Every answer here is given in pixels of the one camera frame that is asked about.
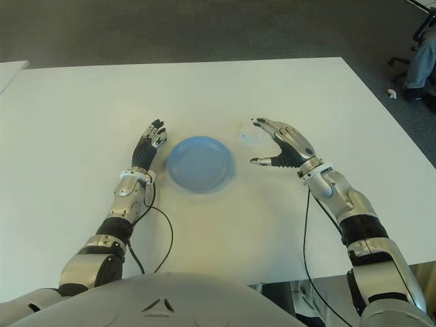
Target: white table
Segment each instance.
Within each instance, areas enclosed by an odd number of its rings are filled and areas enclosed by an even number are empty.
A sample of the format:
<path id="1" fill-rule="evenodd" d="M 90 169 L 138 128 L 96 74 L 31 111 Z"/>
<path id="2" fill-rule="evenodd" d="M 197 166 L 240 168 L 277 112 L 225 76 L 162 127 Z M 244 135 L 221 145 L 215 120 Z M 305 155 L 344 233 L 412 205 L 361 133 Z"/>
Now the white table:
<path id="1" fill-rule="evenodd" d="M 0 63 L 0 94 L 6 90 L 19 71 L 26 68 L 28 64 L 29 62 L 25 60 Z"/>
<path id="2" fill-rule="evenodd" d="M 156 205 L 174 226 L 163 271 L 246 284 L 306 278 L 307 190 L 297 169 L 249 163 L 278 153 L 269 139 L 240 141 L 240 126 L 258 116 L 298 128 L 366 194 L 410 264 L 436 259 L 435 169 L 340 58 L 27 69 L 0 101 L 0 300 L 56 286 L 156 118 L 169 133 L 152 165 Z M 168 176 L 166 158 L 190 136 L 216 138 L 233 152 L 236 176 L 221 191 L 194 195 Z M 346 249 L 315 202 L 309 219 L 312 277 L 345 274 Z M 169 235 L 153 211 L 136 227 L 133 246 L 149 271 Z M 124 275 L 138 272 L 127 254 Z"/>

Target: blue plastic plate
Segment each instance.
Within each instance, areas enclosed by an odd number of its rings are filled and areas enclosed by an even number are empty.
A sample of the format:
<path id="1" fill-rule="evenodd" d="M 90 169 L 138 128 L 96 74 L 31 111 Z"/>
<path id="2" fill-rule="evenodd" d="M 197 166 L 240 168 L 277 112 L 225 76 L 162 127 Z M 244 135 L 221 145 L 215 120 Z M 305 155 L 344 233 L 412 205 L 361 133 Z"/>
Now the blue plastic plate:
<path id="1" fill-rule="evenodd" d="M 177 184 L 192 192 L 216 191 L 233 175 L 232 154 L 213 138 L 188 138 L 172 149 L 168 171 Z"/>

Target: sneaker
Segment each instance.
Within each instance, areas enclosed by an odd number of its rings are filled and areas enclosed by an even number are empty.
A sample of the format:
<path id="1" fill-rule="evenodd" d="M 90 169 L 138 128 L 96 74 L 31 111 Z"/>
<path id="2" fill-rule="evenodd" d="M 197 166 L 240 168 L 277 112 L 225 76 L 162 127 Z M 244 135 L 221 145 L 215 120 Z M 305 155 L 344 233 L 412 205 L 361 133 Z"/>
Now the sneaker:
<path id="1" fill-rule="evenodd" d="M 406 101 L 411 100 L 420 100 L 422 99 L 422 96 L 424 95 L 424 88 L 420 87 L 419 89 L 404 89 L 403 90 L 403 97 Z"/>

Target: person's leg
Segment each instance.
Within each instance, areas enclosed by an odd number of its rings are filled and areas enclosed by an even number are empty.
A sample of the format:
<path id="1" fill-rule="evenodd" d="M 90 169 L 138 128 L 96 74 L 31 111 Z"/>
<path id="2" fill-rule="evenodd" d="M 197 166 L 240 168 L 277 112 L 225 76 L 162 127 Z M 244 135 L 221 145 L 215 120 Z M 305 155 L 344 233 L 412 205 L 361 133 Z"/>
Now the person's leg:
<path id="1" fill-rule="evenodd" d="M 414 58 L 410 62 L 404 82 L 406 99 L 419 99 L 423 95 L 423 87 L 436 64 L 436 30 L 426 32 Z"/>

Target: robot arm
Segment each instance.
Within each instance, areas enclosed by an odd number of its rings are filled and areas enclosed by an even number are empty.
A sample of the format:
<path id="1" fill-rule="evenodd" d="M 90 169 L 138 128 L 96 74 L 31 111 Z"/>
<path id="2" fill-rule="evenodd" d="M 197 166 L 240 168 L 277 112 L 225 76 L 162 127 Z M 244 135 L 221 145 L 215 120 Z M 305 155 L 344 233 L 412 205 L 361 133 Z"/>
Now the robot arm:
<path id="1" fill-rule="evenodd" d="M 293 127 L 268 119 L 253 124 L 266 131 L 282 152 L 278 157 L 251 162 L 300 168 L 298 175 L 304 184 L 336 217 L 353 265 L 347 280 L 361 315 L 360 325 L 433 326 L 425 315 L 425 298 L 418 282 L 369 200 L 331 164 L 318 159 L 310 143 Z"/>
<path id="2" fill-rule="evenodd" d="M 140 217 L 145 187 L 153 184 L 149 170 L 157 148 L 167 138 L 164 122 L 154 121 L 139 139 L 131 169 L 121 173 L 114 202 L 95 235 L 65 265 L 58 289 L 40 289 L 0 304 L 0 327 L 45 309 L 70 296 L 120 279 L 126 244 Z"/>

